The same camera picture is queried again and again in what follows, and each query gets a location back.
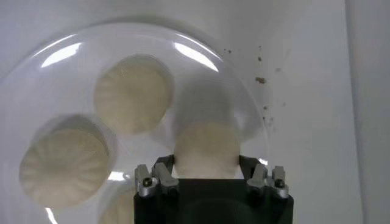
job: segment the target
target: dumpling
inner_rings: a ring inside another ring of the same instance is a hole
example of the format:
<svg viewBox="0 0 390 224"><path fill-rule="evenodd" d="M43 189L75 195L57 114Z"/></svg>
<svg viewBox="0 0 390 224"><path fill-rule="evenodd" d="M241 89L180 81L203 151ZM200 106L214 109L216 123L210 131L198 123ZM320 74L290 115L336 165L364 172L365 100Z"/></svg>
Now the dumpling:
<svg viewBox="0 0 390 224"><path fill-rule="evenodd" d="M108 153L91 133L55 131L34 144L20 164L25 193L47 208L76 205L93 195L108 175Z"/></svg>
<svg viewBox="0 0 390 224"><path fill-rule="evenodd" d="M98 81L94 105L103 122L118 133L154 128L169 103L165 77L156 66L123 60Z"/></svg>
<svg viewBox="0 0 390 224"><path fill-rule="evenodd" d="M135 190L131 190L117 196L103 213L99 224L133 224L135 194Z"/></svg>
<svg viewBox="0 0 390 224"><path fill-rule="evenodd" d="M176 140L175 170L181 178L233 178L239 151L238 138L229 126L196 124Z"/></svg>

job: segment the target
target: brown stain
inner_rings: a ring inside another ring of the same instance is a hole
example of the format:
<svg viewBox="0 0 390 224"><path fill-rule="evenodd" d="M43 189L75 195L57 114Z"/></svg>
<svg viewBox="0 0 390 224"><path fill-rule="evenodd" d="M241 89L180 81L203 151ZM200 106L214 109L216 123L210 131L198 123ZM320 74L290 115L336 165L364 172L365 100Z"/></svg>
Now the brown stain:
<svg viewBox="0 0 390 224"><path fill-rule="evenodd" d="M256 77L255 81L260 83L260 84L265 84L267 82L267 80L265 78L261 78L261 77Z"/></svg>

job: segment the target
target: pleated dough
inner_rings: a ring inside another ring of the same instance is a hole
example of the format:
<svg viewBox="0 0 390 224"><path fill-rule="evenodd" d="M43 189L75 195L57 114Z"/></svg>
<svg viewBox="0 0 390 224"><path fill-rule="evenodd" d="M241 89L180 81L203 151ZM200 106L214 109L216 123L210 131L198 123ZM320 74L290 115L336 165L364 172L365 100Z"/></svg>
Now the pleated dough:
<svg viewBox="0 0 390 224"><path fill-rule="evenodd" d="M177 138L174 155L175 170L181 178L233 178L239 141L227 125L197 124Z"/></svg>
<svg viewBox="0 0 390 224"><path fill-rule="evenodd" d="M76 205L93 195L108 175L105 147L91 133L60 130L34 144L20 164L25 193L44 207Z"/></svg>
<svg viewBox="0 0 390 224"><path fill-rule="evenodd" d="M97 82L94 104L107 126L130 134L154 128L165 114L169 89L155 66L121 61Z"/></svg>
<svg viewBox="0 0 390 224"><path fill-rule="evenodd" d="M133 224L135 190L127 191L114 200L105 210L99 224Z"/></svg>

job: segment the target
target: round tray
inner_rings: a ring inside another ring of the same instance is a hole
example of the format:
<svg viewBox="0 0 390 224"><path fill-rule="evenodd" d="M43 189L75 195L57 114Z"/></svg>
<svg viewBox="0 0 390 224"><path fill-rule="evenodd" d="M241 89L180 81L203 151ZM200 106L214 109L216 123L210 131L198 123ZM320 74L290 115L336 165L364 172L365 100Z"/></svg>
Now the round tray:
<svg viewBox="0 0 390 224"><path fill-rule="evenodd" d="M123 58L150 55L171 75L172 99L161 122L138 135L114 133L97 117L97 79ZM266 159L262 115L233 69L206 45L149 24L93 26L44 46L0 82L1 204L8 223L97 223L126 183L123 172L173 153L176 136L199 122L222 122L238 133L241 154ZM23 192L20 162L40 137L83 128L104 142L111 174L98 192L60 210L44 208Z"/></svg>

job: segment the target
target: screw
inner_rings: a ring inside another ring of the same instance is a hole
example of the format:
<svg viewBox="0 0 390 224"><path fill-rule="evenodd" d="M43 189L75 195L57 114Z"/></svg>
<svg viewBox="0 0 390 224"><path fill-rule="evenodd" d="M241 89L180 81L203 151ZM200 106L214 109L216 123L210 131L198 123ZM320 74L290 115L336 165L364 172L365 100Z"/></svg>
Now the screw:
<svg viewBox="0 0 390 224"><path fill-rule="evenodd" d="M275 180L275 187L277 188L284 188L285 182L282 179L276 179Z"/></svg>
<svg viewBox="0 0 390 224"><path fill-rule="evenodd" d="M153 183L152 179L150 177L147 177L143 180L142 184L144 187L149 187Z"/></svg>

